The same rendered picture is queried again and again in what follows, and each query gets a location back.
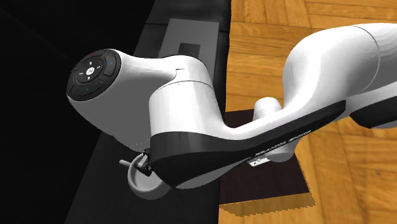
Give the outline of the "white round bowl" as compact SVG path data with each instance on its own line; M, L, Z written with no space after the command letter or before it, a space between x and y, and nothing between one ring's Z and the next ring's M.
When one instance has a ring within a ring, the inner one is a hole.
M140 161L142 153L133 161L119 160L119 164L128 168L127 182L135 195L146 200L156 200L166 195L171 187L163 182L152 170L150 177L145 176L136 169L136 163Z

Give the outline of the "dark robot stand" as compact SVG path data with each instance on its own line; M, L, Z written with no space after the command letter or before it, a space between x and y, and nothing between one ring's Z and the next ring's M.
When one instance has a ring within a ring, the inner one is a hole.
M265 162L255 167L243 162L220 177L219 203L223 205L308 192L295 156L285 162Z

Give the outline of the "grey flat book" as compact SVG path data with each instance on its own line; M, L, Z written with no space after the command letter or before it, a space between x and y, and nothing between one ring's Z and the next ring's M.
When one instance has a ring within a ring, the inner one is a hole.
M162 41L159 57L187 55L199 59L214 74L219 23L171 18Z

